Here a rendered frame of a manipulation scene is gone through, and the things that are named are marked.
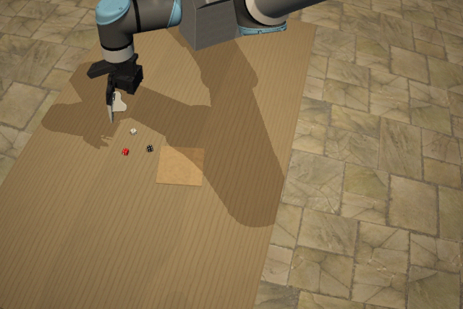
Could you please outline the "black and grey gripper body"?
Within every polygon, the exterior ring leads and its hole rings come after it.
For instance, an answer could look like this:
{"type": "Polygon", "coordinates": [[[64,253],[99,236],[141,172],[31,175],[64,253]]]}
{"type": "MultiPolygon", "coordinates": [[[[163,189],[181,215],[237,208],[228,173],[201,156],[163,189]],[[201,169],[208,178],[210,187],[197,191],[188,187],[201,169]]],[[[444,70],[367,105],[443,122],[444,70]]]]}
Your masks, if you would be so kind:
{"type": "Polygon", "coordinates": [[[139,84],[143,79],[143,67],[136,64],[138,54],[134,53],[132,57],[125,62],[111,63],[118,70],[110,72],[108,81],[112,82],[114,88],[126,91],[128,94],[134,95],[139,84]],[[121,83],[121,84],[120,84],[121,83]]]}

